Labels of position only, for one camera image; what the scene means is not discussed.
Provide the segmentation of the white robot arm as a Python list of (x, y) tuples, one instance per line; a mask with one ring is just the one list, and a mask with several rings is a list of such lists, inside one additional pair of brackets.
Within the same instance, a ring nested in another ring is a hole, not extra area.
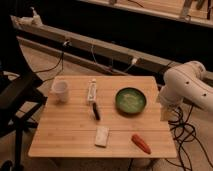
[(186, 98), (201, 109), (213, 113), (213, 87), (202, 79), (206, 69), (199, 61), (190, 61), (168, 69), (163, 76), (157, 102), (161, 104), (161, 120), (168, 121), (171, 112)]

